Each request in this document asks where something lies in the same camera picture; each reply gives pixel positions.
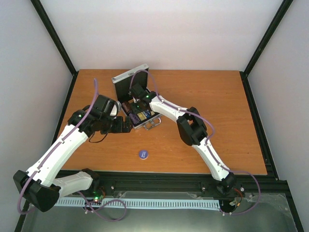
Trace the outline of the purple poker chip stack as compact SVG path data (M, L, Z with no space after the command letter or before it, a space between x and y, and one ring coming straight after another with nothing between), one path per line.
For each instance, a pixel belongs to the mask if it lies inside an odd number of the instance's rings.
M130 117L132 123L134 126L138 125L140 123L140 119L138 116L134 113L129 113L128 116Z

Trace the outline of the blue playing card deck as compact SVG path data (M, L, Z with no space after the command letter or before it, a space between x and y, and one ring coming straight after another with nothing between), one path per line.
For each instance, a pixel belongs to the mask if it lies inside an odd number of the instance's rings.
M153 111L149 111L149 110L145 110L145 111L137 113L137 117L140 121L147 120L154 115L155 115L155 113Z

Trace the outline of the brown poker chip stack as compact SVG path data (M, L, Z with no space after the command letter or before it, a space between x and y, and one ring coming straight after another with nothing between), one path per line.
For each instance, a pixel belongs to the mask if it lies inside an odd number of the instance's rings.
M129 102L123 102L122 107L127 114L130 114L132 112L132 108Z

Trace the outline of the aluminium poker case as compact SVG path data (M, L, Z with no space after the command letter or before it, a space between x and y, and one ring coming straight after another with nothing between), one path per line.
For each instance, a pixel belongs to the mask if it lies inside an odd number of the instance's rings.
M137 99L133 98L131 96L131 93L129 92L129 89L136 83L139 83L143 87L143 89L147 90L147 92L150 93L150 90L147 87L148 71L149 71L148 64L142 64L136 68L133 68L129 71L126 71L112 78L117 100L120 102L121 107L123 102L127 101L131 105L133 102L138 101ZM124 114L128 116L128 114L124 111L123 107L122 110ZM158 126L159 124L161 124L161 115L159 113L155 113L154 116L152 116L147 120L140 121L140 123L136 126L134 126L132 123L132 126L136 130L142 127L145 128L146 130L150 130Z

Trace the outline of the blue small blind button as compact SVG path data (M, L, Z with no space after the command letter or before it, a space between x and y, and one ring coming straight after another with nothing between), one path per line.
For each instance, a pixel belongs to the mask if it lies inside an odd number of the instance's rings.
M139 151L139 158L140 158L141 160L147 159L148 156L149 156L149 153L148 153L147 150L140 150L140 151Z

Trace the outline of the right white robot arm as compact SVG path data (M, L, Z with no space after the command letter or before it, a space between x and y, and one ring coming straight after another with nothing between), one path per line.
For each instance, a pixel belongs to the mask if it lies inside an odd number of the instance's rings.
M211 144L211 135L207 133L206 119L200 116L194 107L180 107L164 99L154 91L143 90L138 93L130 90L130 95L142 107L162 114L177 124L181 140L195 149L208 166L211 176L217 182L217 191L226 196L236 184L236 177L221 160Z

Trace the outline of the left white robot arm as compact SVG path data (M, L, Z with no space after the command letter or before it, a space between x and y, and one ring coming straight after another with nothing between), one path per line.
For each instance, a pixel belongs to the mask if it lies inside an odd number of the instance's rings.
M46 153L27 171L18 170L13 180L29 203L42 212L50 210L57 201L78 191L96 194L100 190L99 175L86 168L76 174L57 178L57 174L75 150L95 132L129 133L133 128L128 116L97 116L78 110L69 118L61 135Z

